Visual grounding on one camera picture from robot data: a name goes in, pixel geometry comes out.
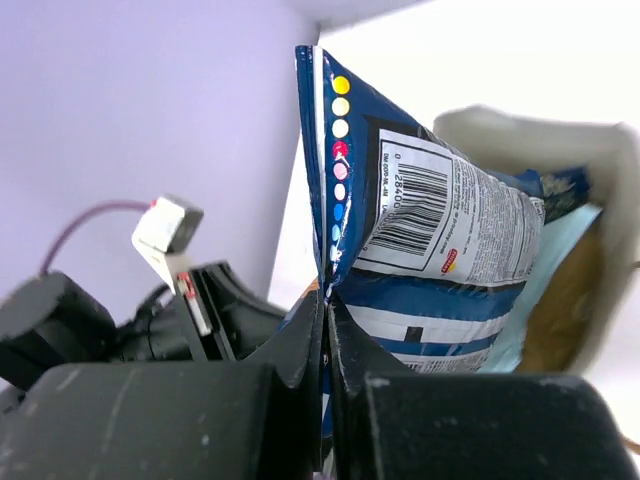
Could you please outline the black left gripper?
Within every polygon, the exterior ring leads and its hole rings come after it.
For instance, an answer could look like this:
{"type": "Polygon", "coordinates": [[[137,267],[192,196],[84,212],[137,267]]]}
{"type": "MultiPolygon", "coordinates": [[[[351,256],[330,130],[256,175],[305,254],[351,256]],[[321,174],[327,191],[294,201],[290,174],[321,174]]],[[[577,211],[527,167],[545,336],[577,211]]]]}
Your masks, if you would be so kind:
{"type": "MultiPolygon", "coordinates": [[[[241,283],[226,262],[205,264],[189,274],[202,316],[212,332],[202,338],[211,360],[242,360],[262,346],[284,320],[286,311],[259,298],[241,283]]],[[[181,328],[180,298],[166,303],[162,284],[138,306],[124,325],[126,361],[190,360],[189,343],[181,328]]]]}

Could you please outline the light blue snack bag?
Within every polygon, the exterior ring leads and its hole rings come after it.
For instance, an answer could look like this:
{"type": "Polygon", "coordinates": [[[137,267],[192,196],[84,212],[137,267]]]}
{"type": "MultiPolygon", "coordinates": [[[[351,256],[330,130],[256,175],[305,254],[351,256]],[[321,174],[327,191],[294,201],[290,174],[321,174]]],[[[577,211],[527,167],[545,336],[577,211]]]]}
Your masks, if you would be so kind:
{"type": "Polygon", "coordinates": [[[561,263],[601,215],[602,208],[586,204],[546,224],[529,281],[516,300],[504,329],[496,337],[479,373],[511,373],[522,359],[529,317],[546,292],[561,263]]]}

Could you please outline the blue white snack bag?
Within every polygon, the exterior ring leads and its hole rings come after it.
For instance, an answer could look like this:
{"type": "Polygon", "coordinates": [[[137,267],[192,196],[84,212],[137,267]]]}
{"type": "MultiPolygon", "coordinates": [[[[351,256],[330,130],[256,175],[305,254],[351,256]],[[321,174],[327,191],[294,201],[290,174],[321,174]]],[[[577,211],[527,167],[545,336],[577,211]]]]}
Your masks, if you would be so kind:
{"type": "Polygon", "coordinates": [[[473,374],[529,279],[540,188],[497,176],[317,45],[295,49],[301,139],[324,306],[337,476],[363,444],[347,401],[376,366],[473,374]]]}
{"type": "Polygon", "coordinates": [[[550,173],[526,170],[515,178],[525,193],[543,201],[545,223],[564,217],[589,202],[591,182],[585,167],[550,173]]]}

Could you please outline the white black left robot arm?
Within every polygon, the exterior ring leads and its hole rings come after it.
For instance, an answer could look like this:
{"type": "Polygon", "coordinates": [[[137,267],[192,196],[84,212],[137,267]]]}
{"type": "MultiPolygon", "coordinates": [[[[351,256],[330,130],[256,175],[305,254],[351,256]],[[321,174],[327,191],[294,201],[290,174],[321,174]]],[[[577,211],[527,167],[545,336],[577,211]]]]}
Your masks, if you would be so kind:
{"type": "MultiPolygon", "coordinates": [[[[226,262],[189,273],[204,311],[224,329],[236,359],[248,357],[277,330],[281,308],[243,285],[226,262]]],[[[181,328],[182,302],[156,287],[133,318],[116,325],[108,310],[62,272],[34,277],[1,303],[1,377],[26,392],[49,369],[86,362],[181,361],[191,357],[181,328]]]]}

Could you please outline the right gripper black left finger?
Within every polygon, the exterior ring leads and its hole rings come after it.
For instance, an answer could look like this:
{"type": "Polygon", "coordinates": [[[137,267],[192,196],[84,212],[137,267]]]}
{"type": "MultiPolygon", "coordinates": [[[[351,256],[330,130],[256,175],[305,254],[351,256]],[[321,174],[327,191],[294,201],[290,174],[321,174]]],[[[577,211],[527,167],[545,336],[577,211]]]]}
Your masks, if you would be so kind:
{"type": "Polygon", "coordinates": [[[324,305],[242,361],[68,364],[1,426],[5,479],[308,479],[321,463],[324,305]]]}

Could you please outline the brown paper bag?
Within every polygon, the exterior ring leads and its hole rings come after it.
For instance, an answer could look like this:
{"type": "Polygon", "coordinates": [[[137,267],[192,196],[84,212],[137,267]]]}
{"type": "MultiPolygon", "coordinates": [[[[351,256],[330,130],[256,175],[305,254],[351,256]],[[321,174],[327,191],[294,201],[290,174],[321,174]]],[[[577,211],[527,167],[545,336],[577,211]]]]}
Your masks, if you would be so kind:
{"type": "Polygon", "coordinates": [[[624,124],[528,119],[485,106],[439,115],[437,136],[505,173],[583,167],[584,206],[552,221],[489,372],[565,372],[607,402],[639,449],[639,136],[624,124]]]}

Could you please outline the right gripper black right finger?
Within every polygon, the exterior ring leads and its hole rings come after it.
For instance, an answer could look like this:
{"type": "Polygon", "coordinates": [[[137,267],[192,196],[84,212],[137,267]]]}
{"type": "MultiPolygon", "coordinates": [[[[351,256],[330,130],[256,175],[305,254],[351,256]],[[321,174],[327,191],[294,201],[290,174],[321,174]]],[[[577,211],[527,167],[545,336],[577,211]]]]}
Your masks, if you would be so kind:
{"type": "Polygon", "coordinates": [[[418,374],[325,314],[341,479],[634,479],[599,393],[567,375],[418,374]]]}

